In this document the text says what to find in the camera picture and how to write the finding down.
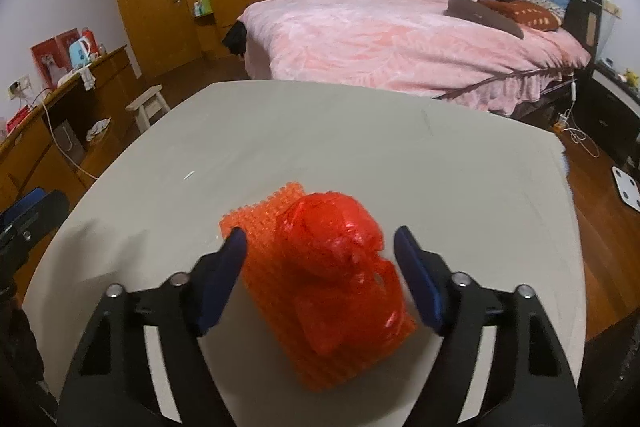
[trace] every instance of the red thermos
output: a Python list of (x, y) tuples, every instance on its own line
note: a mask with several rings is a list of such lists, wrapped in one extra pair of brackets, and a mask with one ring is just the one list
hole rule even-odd
[(98, 42), (96, 42), (96, 40), (95, 40), (94, 33), (89, 28), (83, 28), (82, 29), (82, 36), (86, 37), (87, 39), (89, 39), (89, 42), (91, 43), (91, 48), (89, 49), (89, 55), (92, 55), (94, 53), (99, 54)]

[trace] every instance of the nightstand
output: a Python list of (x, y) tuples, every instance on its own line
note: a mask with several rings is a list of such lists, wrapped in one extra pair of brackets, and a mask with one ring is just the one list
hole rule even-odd
[(640, 155), (640, 96), (605, 70), (578, 84), (575, 123), (620, 168), (631, 157), (638, 167)]

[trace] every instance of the white stool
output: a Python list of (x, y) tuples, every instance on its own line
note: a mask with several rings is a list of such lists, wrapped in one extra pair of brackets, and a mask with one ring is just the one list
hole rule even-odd
[(149, 89), (127, 105), (127, 111), (137, 111), (136, 123), (138, 124), (138, 129), (140, 129), (140, 134), (151, 128), (149, 120), (153, 118), (156, 113), (162, 111), (163, 114), (167, 114), (171, 111), (166, 100), (162, 94), (160, 94), (161, 90), (162, 86), (149, 87)]

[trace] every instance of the silver bolt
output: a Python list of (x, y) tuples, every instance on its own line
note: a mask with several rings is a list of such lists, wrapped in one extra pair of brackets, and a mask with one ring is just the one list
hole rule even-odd
[(112, 284), (111, 286), (109, 286), (107, 288), (107, 291), (104, 293), (105, 295), (107, 295), (108, 297), (114, 299), (116, 297), (120, 297), (120, 295), (122, 294), (124, 288), (122, 287), (121, 284)]
[(535, 290), (528, 284), (521, 284), (516, 288), (516, 290), (520, 295), (522, 295), (526, 299), (530, 299), (536, 296)]
[(189, 274), (185, 272), (174, 273), (169, 277), (169, 282), (171, 283), (171, 286), (184, 286), (189, 282)]
[(468, 274), (464, 272), (455, 272), (451, 276), (451, 280), (453, 281), (453, 284), (463, 288), (471, 284), (471, 277), (469, 277)]

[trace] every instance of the red picture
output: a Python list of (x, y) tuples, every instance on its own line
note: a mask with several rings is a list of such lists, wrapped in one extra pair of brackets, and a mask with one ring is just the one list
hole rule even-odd
[(43, 79), (43, 87), (56, 89), (58, 81), (71, 71), (69, 57), (56, 39), (49, 39), (31, 48), (31, 55)]
[(63, 53), (65, 54), (65, 57), (67, 60), (66, 66), (69, 67), (70, 70), (73, 68), (71, 66), (71, 57), (69, 56), (69, 46), (74, 42), (76, 42), (79, 38), (80, 38), (80, 33), (76, 29), (69, 30), (68, 32), (60, 33), (60, 35), (56, 37), (56, 42), (58, 43), (58, 46), (60, 47), (60, 49), (62, 49)]

